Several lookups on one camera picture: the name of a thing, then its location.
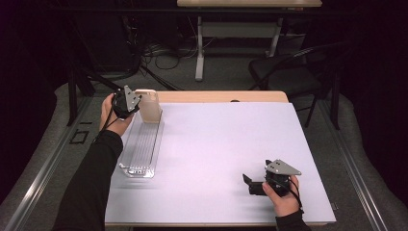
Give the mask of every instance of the dark background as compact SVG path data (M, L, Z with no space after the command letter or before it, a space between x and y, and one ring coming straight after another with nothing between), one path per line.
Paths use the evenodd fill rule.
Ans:
M164 8L176 7L175 0L139 1L139 4L158 7L159 2ZM114 7L117 2L98 3ZM402 0L325 0L322 7L325 10L357 11L362 17L352 22L314 19L304 46L336 39L349 39L355 44L342 75L341 92L354 105L371 163L390 190L408 205L408 172L405 170L408 161L408 76L405 71L408 13L405 7ZM4 124L0 147L0 201L3 201L29 162L51 119L56 105L54 90L67 82L67 73L73 65L69 58L77 57L82 65L100 72L137 68L138 57L135 57L134 47L124 42L126 34L118 17L89 19L82 15L75 18L73 26L63 17L50 20L34 1L9 1L0 11ZM144 22L146 35L170 48L177 46L175 33L181 23L179 18L157 16ZM79 38L73 28L78 28L85 36ZM90 50L100 53L90 54ZM96 64L92 56L109 59Z

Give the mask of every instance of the hand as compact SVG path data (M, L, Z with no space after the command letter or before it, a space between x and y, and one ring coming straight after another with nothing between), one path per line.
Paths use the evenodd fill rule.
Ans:
M299 192L297 189L299 188L299 181L294 175L291 176L291 180L291 190L298 195ZM275 206L277 217L284 217L299 210L299 203L291 192L280 197L267 182L262 184L262 188Z
M111 93L108 95L108 97L105 98L105 100L102 103L102 113L101 113L101 121L99 124L99 131L102 130L103 126L105 125L106 119L108 118L109 112L111 111L112 107L112 99L114 97L114 94ZM117 133L118 135L122 136L127 127L129 126L130 122L132 121L133 114L127 117L125 120L118 119L115 112L112 112L111 118L109 119L108 124L109 125L106 130L113 131Z

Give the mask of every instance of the gray floor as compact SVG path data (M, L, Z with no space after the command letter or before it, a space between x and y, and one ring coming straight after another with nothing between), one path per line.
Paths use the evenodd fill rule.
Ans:
M202 82L194 80L194 58L180 60L180 63L171 70L159 69L154 65L153 60L149 68L185 90L246 90L253 84L247 71L247 64L252 59L263 57L266 46L268 44L264 40L212 41L206 49ZM280 51L282 53L284 50L295 48L294 39L281 43ZM174 62L172 58L162 56L158 60L158 65L165 67L166 64L175 64L172 62ZM129 85L131 89L165 90L151 77L143 76L142 73L116 83L120 86ZM86 151L84 147L87 146L85 143L82 147L76 147L77 151L73 155L72 151L66 153L68 149L65 148L65 142L70 140L72 131L75 129L89 130L90 137L95 135L100 102L108 92L111 92L98 83L94 84L97 89L95 98L83 100L85 102L82 104L83 113L70 130L65 129L68 119L67 86L62 86L56 91L58 105L53 119L20 180L0 206L1 230L5 230L7 225L20 227L22 230L50 229L64 188L82 160ZM309 102L310 97L304 97L294 101L294 105L300 107ZM336 223L313 227L313 230L408 230L407 208L388 191L364 153L352 104L342 97L340 106L340 131L334 130L327 120L326 101L319 102L310 127L304 129L329 199L338 207L334 212ZM306 114L307 111L298 113L302 123ZM81 124L80 121L92 122L92 124ZM56 152L61 154L58 160L52 158ZM39 182L36 176L46 175L46 172L41 169L44 169L44 165L51 165L53 162L56 163L54 174ZM46 187L43 191L37 192L38 194L34 193L37 196L27 193L30 186L38 184ZM22 201L30 201L33 204L27 205L27 203L21 203ZM108 228L108 230L128 229L128 227Z

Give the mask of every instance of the white platform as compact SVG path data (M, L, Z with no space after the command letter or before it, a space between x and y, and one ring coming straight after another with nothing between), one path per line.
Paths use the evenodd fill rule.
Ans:
M263 181L266 159L281 159L302 172L298 179L307 223L336 221L292 104L161 107L166 126L156 174L128 178L116 168L107 225L274 225L270 200L250 195L242 180L245 173Z

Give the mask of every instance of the transparent tray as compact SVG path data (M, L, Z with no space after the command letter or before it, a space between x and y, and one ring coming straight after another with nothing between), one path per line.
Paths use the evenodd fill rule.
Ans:
M140 113L134 116L123 134L123 152L118 165L128 177L152 178L155 173L165 123L145 123Z

